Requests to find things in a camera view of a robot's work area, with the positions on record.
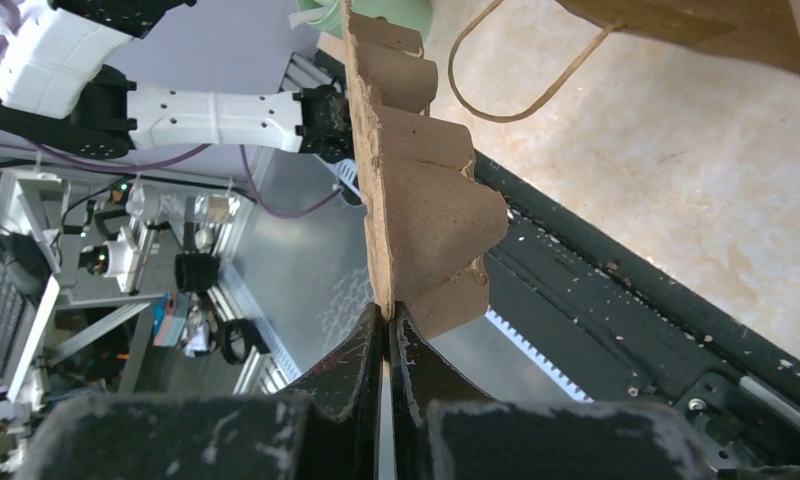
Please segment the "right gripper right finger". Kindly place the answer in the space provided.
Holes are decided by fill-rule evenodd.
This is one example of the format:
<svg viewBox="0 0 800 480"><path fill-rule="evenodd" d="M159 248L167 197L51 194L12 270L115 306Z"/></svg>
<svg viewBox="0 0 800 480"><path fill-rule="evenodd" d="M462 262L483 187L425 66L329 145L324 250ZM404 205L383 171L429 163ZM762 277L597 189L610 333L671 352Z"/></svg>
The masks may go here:
<svg viewBox="0 0 800 480"><path fill-rule="evenodd" d="M641 402L504 402L444 359L398 302L387 323L400 479L714 479L693 430Z"/></svg>

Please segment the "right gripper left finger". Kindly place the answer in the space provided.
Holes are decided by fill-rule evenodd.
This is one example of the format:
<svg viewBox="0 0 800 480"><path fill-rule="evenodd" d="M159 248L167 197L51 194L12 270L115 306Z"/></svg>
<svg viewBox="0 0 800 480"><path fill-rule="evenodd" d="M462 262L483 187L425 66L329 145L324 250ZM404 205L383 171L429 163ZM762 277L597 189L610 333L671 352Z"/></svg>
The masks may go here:
<svg viewBox="0 0 800 480"><path fill-rule="evenodd" d="M348 337L277 393L96 394L39 426L20 479L374 479L383 327Z"/></svg>

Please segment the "brown cardboard cup carrier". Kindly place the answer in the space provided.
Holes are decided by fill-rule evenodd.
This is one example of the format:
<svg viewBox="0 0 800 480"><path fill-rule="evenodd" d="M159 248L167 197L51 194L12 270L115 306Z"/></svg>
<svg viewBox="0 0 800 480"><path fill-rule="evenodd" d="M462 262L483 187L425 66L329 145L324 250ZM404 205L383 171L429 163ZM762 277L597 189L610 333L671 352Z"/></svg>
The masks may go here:
<svg viewBox="0 0 800 480"><path fill-rule="evenodd" d="M370 282L387 318L432 339L489 306L484 256L506 235L504 198L474 177L469 130L425 115L438 69L421 35L342 5L354 158Z"/></svg>

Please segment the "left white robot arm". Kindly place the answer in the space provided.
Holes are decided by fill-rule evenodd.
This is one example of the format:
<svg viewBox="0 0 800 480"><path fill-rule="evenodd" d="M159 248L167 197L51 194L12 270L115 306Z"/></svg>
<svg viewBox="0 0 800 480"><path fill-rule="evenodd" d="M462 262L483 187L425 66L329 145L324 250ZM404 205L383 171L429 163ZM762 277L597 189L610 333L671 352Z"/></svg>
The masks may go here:
<svg viewBox="0 0 800 480"><path fill-rule="evenodd" d="M349 103L332 84L242 95L197 92L129 79L107 64L146 37L173 1L8 1L0 17L0 130L73 162L135 150L254 145L353 155Z"/></svg>

